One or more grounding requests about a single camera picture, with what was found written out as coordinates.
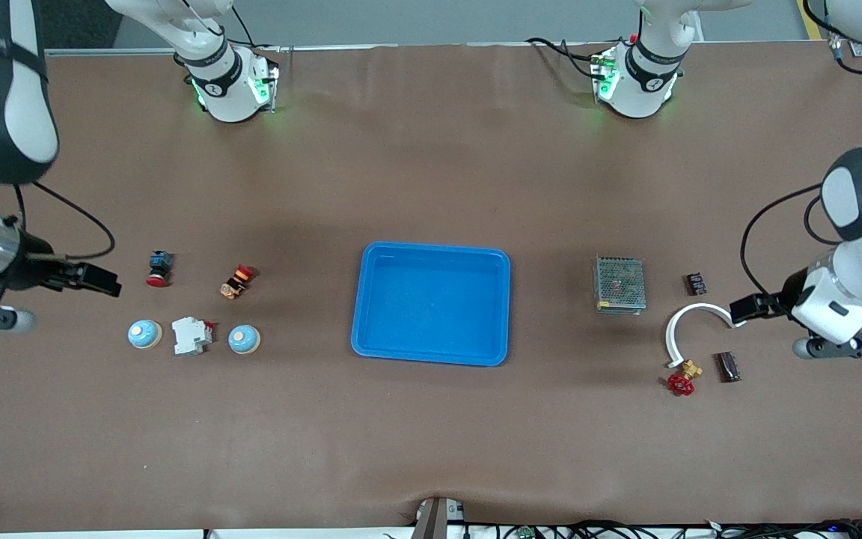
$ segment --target brown table surface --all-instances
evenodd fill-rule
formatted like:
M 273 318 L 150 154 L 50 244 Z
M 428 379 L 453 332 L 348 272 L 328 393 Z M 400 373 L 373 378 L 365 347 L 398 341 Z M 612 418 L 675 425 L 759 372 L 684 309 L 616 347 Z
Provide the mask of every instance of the brown table surface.
M 795 358 L 804 331 L 785 320 L 689 314 L 681 348 L 707 375 L 688 398 L 661 387 L 682 275 L 722 305 L 751 293 L 746 222 L 862 144 L 862 76 L 823 43 L 695 46 L 673 101 L 639 121 L 546 49 L 279 59 L 278 112 L 242 125 L 199 112 L 170 58 L 50 59 L 62 150 L 46 180 L 115 231 L 100 263 L 124 288 L 6 296 L 39 327 L 0 335 L 0 532 L 396 525 L 431 496 L 516 523 L 862 517 L 862 361 Z M 27 193 L 31 232 L 102 245 Z M 804 202 L 753 236 L 770 287 L 822 250 Z M 506 362 L 355 355 L 376 240 L 505 250 Z M 154 249 L 175 253 L 168 289 L 143 284 Z M 595 314 L 596 255 L 644 261 L 643 315 Z M 216 289 L 237 264 L 261 274 L 229 301 Z M 187 315 L 218 322 L 195 358 L 171 350 Z M 126 329 L 145 317 L 165 338 L 139 351 Z M 242 323 L 263 334 L 248 357 L 225 343 Z M 725 350 L 745 381 L 716 378 Z

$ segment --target small black connector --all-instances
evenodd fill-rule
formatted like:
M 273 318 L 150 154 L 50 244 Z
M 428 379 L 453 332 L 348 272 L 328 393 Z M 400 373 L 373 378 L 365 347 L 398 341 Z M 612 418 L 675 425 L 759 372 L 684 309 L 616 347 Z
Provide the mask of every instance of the small black connector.
M 691 296 L 704 296 L 707 293 L 707 285 L 704 284 L 704 276 L 700 272 L 688 274 L 684 280 Z
M 721 368 L 722 382 L 729 383 L 742 380 L 740 378 L 740 371 L 736 368 L 736 358 L 733 357 L 732 352 L 721 352 L 715 354 L 714 357 L 718 359 L 718 366 Z

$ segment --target metal mesh power supply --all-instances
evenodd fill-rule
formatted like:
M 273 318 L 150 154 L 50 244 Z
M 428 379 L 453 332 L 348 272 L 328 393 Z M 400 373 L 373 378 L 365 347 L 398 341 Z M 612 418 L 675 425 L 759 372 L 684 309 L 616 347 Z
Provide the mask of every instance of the metal mesh power supply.
M 640 314 L 644 297 L 644 264 L 633 258 L 598 258 L 594 266 L 598 313 Z

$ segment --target black electronic component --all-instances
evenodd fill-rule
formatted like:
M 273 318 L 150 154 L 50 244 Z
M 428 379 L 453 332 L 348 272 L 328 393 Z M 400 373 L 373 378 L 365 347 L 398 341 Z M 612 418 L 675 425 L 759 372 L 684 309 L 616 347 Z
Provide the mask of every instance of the black electronic component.
M 700 272 L 688 274 L 684 280 L 691 296 L 704 296 L 707 293 L 707 285 L 704 284 L 704 276 Z
M 736 358 L 733 358 L 732 352 L 715 354 L 715 358 L 718 359 L 718 366 L 721 368 L 721 381 L 728 383 L 742 380 L 740 371 L 736 368 Z
M 148 267 L 151 268 L 151 272 L 148 273 L 144 283 L 150 287 L 167 287 L 168 277 L 171 276 L 170 253 L 164 252 L 164 250 L 156 250 L 156 252 L 151 253 Z

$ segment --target white robotic arm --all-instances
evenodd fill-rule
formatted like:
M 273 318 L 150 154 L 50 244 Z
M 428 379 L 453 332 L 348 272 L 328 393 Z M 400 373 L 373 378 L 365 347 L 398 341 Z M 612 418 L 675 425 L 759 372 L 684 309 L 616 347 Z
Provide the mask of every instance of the white robotic arm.
M 646 118 L 656 113 L 677 81 L 677 70 L 697 34 L 697 11 L 733 10 L 753 0 L 636 0 L 637 40 L 619 42 L 591 66 L 594 93 L 616 113 Z
M 278 65 L 232 44 L 215 17 L 232 0 L 106 0 L 109 7 L 148 27 L 175 48 L 192 75 L 202 109 L 216 120 L 240 122 L 274 110 Z
M 837 30 L 862 43 L 862 0 L 828 0 L 827 6 Z M 862 147 L 831 165 L 820 192 L 842 242 L 791 275 L 780 293 L 732 303 L 732 317 L 788 315 L 811 333 L 794 344 L 801 358 L 862 357 Z
M 0 0 L 0 184 L 37 181 L 58 154 L 58 133 L 46 93 L 45 58 L 34 0 Z M 55 255 L 15 218 L 0 216 L 0 300 L 7 289 L 44 286 L 117 296 L 114 273 Z M 31 328 L 27 311 L 0 306 L 0 330 Z

